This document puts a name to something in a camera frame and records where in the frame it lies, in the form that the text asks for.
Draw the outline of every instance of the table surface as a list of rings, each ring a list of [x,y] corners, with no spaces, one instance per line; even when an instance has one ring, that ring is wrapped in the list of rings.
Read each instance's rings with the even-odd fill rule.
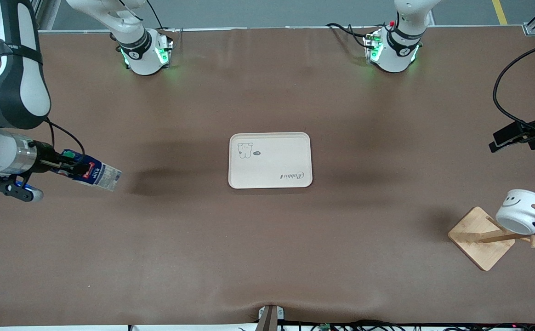
[[[509,124],[495,78],[535,38],[432,28],[388,74],[337,33],[174,34],[172,68],[151,77],[107,35],[41,35],[51,120],[124,173],[114,193],[39,174],[41,203],[0,195],[0,325],[249,322],[264,304],[289,320],[535,322],[535,249],[482,272],[447,236],[535,190],[535,151],[488,149]],[[535,119],[535,54],[499,96]],[[313,184],[230,188],[230,137],[285,131],[310,135]]]

